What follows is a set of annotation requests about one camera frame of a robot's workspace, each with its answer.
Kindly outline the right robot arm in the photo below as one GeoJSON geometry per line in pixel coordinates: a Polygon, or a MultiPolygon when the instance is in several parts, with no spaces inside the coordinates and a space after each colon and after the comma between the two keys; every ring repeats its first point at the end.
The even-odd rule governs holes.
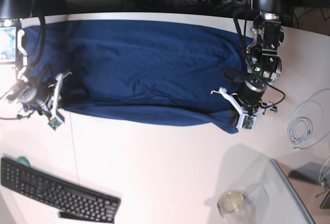
{"type": "Polygon", "coordinates": [[[43,80],[50,67],[44,66],[38,75],[31,75],[45,48],[44,15],[36,15],[40,22],[40,36],[34,49],[36,58],[29,59],[25,48],[22,21],[33,16],[34,2],[35,0],[1,0],[1,99],[8,102],[18,101],[29,116],[37,111],[38,114],[51,119],[52,93],[43,80]]]}

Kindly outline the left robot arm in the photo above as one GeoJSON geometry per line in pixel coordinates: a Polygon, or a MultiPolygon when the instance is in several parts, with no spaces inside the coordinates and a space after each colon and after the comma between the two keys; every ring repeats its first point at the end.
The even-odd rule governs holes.
{"type": "Polygon", "coordinates": [[[243,65],[245,73],[235,69],[222,70],[222,76],[229,82],[239,82],[236,92],[229,93],[224,87],[218,94],[231,103],[230,124],[252,131],[257,116],[263,115],[267,109],[276,112],[275,103],[262,101],[262,96],[282,72],[282,60],[277,54],[278,47],[284,40],[280,16],[289,14],[291,0],[246,0],[247,8],[237,10],[233,14],[235,28],[243,45],[243,65]],[[246,44],[246,30],[238,23],[241,12],[258,12],[251,27],[253,41],[246,44]]]}

